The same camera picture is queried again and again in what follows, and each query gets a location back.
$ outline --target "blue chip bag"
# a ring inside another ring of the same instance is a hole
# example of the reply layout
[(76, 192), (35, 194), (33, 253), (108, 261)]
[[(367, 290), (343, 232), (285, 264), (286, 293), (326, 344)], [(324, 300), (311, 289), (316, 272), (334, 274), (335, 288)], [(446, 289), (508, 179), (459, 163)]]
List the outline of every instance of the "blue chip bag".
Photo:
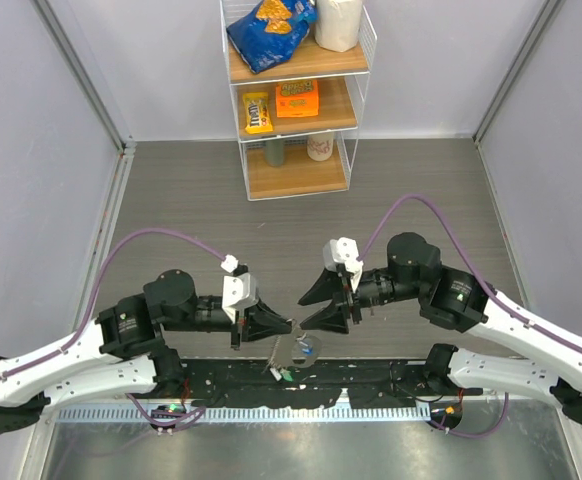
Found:
[(280, 0), (291, 12), (286, 20), (289, 33), (269, 33), (265, 29), (270, 19), (258, 19), (260, 2), (245, 17), (227, 27), (229, 38), (253, 73), (260, 73), (288, 61), (300, 42), (309, 33), (309, 25), (317, 20), (317, 12), (310, 0)]

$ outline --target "small object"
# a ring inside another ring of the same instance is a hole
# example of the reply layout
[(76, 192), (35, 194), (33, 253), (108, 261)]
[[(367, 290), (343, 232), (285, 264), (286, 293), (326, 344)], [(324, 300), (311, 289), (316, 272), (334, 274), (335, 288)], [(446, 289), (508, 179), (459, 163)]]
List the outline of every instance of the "small object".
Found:
[(315, 117), (320, 108), (318, 81), (279, 83), (275, 89), (275, 106), (278, 118)]
[(307, 153), (316, 162), (323, 162), (333, 154), (333, 132), (314, 133), (307, 138)]
[(273, 375), (273, 378), (275, 378), (276, 382), (282, 380), (282, 375), (280, 374), (277, 368), (271, 367), (269, 368), (269, 371), (271, 372), (271, 375)]
[[(307, 340), (307, 343), (311, 345), (312, 350), (310, 354), (306, 354), (306, 358), (303, 361), (296, 362), (293, 358), (294, 351), (296, 345), (298, 345), (298, 340), (300, 339)], [(307, 368), (315, 363), (321, 350), (322, 342), (320, 339), (304, 332), (298, 326), (297, 322), (294, 321), (291, 333), (279, 335), (276, 339), (267, 365), (279, 369), (281, 373), (283, 369), (289, 367)]]
[(247, 126), (245, 128), (247, 133), (256, 134), (273, 131), (273, 125), (269, 117), (268, 93), (245, 93), (242, 95), (242, 101), (247, 115)]
[(264, 159), (272, 167), (284, 165), (284, 139), (277, 138), (264, 142)]
[(358, 44), (362, 0), (317, 0), (315, 41), (322, 48), (346, 52)]
[(173, 420), (179, 415), (187, 413), (187, 409), (176, 403), (171, 405), (160, 405), (157, 408), (151, 410), (151, 418), (156, 420)]
[(287, 382), (293, 381), (293, 376), (291, 375), (291, 372), (289, 372), (287, 369), (282, 369), (280, 373), (282, 373), (282, 378), (284, 378), (285, 381)]
[(313, 346), (311, 345), (310, 340), (306, 338), (306, 335), (298, 339), (298, 345), (300, 346), (302, 353), (305, 355), (311, 355), (313, 353)]
[(240, 262), (238, 262), (237, 258), (235, 258), (233, 255), (227, 255), (226, 257), (224, 257), (224, 260), (220, 264), (220, 267), (225, 272), (233, 273), (233, 271), (236, 268), (238, 268), (239, 264), (240, 264)]

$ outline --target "white cup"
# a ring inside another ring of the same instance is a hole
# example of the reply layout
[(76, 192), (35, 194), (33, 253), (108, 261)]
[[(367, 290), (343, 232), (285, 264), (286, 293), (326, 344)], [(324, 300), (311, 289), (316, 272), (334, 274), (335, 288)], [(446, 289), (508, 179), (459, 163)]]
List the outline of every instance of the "white cup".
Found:
[(333, 132), (314, 133), (307, 138), (307, 153), (316, 162), (323, 162), (333, 154)]

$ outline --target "white wall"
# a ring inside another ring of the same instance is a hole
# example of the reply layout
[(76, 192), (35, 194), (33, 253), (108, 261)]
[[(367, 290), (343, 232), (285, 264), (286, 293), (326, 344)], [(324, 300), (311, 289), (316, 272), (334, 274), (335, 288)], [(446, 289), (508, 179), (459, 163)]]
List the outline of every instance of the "white wall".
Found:
[(483, 147), (532, 309), (582, 335), (582, 0), (564, 2)]
[[(235, 135), (219, 1), (51, 3), (69, 30), (81, 27), (76, 48), (101, 71), (136, 140)], [(362, 134), (475, 133), (542, 3), (366, 0), (379, 43)]]
[[(1, 0), (0, 355), (70, 330), (115, 158), (31, 2)], [(30, 430), (0, 437), (0, 480)]]

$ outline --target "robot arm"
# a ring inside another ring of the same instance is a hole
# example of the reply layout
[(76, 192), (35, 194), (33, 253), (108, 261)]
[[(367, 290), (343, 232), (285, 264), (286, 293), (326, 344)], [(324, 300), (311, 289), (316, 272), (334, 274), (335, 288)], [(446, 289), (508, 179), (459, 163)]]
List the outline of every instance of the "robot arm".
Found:
[[(244, 266), (225, 276), (222, 296), (197, 296), (191, 276), (170, 270), (90, 320), (77, 342), (69, 337), (15, 358), (0, 357), (0, 433), (27, 427), (70, 403), (116, 394), (176, 396), (185, 374), (164, 331), (227, 332), (231, 346), (291, 332), (291, 323), (259, 298)], [(16, 374), (20, 365), (60, 354)]]
[[(299, 303), (331, 303), (307, 318), (302, 323), (304, 330), (348, 333), (348, 320), (359, 323), (362, 308), (417, 299), (420, 315), (434, 325), (491, 340), (528, 358), (489, 357), (451, 345), (435, 345), (426, 365), (430, 384), (442, 382), (528, 396), (562, 406), (565, 415), (582, 423), (582, 337), (532, 314), (491, 288), (489, 293), (498, 302), (494, 301), (473, 275), (442, 265), (439, 248), (415, 233), (403, 233), (389, 241), (387, 268), (362, 271), (360, 262), (343, 261), (358, 258), (351, 239), (332, 240), (323, 253), (326, 268)], [(498, 303), (529, 322), (522, 323)]]

